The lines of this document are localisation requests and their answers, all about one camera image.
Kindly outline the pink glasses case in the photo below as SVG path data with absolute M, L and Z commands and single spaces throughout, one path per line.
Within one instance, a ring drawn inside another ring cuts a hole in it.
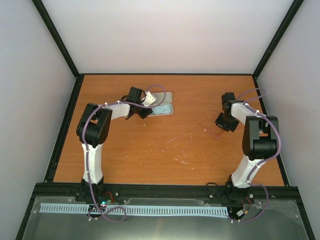
M 154 92 L 152 95 L 156 98 L 156 101 L 152 106 L 158 105 L 161 100 L 164 98 L 164 92 Z M 159 106 L 152 108 L 152 113 L 148 117 L 161 117 L 161 116 L 170 116 L 174 113 L 173 108 L 173 95 L 172 92 L 166 92 L 164 102 Z

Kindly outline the light blue cleaning cloth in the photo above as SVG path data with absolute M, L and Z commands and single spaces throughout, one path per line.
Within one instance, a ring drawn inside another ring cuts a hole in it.
M 152 111 L 152 115 L 170 115 L 173 113 L 171 104 L 157 106 Z

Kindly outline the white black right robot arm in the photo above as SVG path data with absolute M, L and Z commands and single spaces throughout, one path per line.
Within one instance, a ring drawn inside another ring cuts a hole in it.
M 233 92 L 221 96 L 221 105 L 222 112 L 215 120 L 217 127 L 225 132 L 234 132 L 239 123 L 244 125 L 243 157 L 224 187 L 224 197 L 232 203 L 249 196 L 249 188 L 257 172 L 280 154 L 282 143 L 276 116 L 255 110 L 247 101 L 236 99 Z

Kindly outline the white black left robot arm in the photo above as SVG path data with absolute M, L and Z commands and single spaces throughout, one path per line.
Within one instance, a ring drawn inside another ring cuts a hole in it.
M 99 201 L 104 195 L 102 171 L 102 149 L 109 135 L 111 121 L 127 120 L 134 114 L 145 119 L 152 111 L 157 98 L 149 90 L 131 87 L 121 99 L 103 104 L 88 103 L 76 128 L 84 154 L 84 174 L 81 186 L 92 201 Z

